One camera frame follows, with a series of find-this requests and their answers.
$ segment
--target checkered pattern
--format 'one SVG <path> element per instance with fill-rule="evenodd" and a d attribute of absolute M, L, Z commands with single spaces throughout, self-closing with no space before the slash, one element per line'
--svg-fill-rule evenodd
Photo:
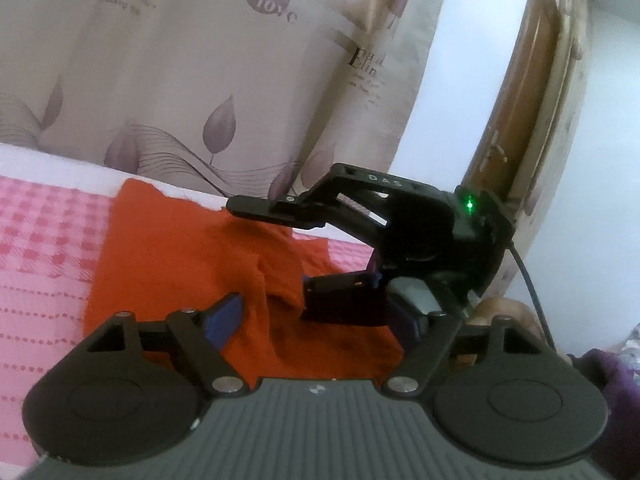
<path fill-rule="evenodd" d="M 0 269 L 90 281 L 111 202 L 0 177 Z"/>
<path fill-rule="evenodd" d="M 22 402 L 82 339 L 112 201 L 0 176 L 0 462 L 36 460 Z M 348 272 L 367 266 L 371 248 L 329 240 L 329 253 Z"/>

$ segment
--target person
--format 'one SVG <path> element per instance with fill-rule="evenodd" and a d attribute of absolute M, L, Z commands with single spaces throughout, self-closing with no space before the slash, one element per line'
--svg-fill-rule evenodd
<path fill-rule="evenodd" d="M 542 327 L 533 311 L 520 301 L 489 298 L 481 301 L 467 321 L 490 325 L 494 316 L 511 316 L 540 340 Z M 602 393 L 609 407 L 607 425 L 595 444 L 591 457 L 617 480 L 640 479 L 640 386 L 634 372 L 617 355 L 592 349 L 582 357 L 558 351 L 560 358 L 575 367 Z M 472 364 L 468 356 L 463 365 Z"/>

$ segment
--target pink checkered tablecloth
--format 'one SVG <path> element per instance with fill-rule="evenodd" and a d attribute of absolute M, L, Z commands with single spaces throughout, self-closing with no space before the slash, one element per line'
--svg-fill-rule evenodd
<path fill-rule="evenodd" d="M 36 460 L 22 401 L 82 338 L 112 201 L 0 176 L 0 462 Z M 366 267 L 371 248 L 329 240 L 329 253 L 350 272 Z"/>

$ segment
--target ribbed gray surface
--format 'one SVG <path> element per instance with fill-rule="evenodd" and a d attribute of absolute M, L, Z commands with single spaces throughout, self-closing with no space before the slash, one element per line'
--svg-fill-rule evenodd
<path fill-rule="evenodd" d="M 524 472 L 459 451 L 415 402 L 369 381 L 265 380 L 213 403 L 192 435 L 129 466 L 86 468 L 47 458 L 27 480 L 602 480 L 587 461 Z"/>

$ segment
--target brown door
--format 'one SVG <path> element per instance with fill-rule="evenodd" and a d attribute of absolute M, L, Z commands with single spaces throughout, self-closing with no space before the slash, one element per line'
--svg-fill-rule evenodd
<path fill-rule="evenodd" d="M 504 82 L 465 184 L 507 199 L 536 124 L 559 31 L 556 0 L 527 0 Z"/>

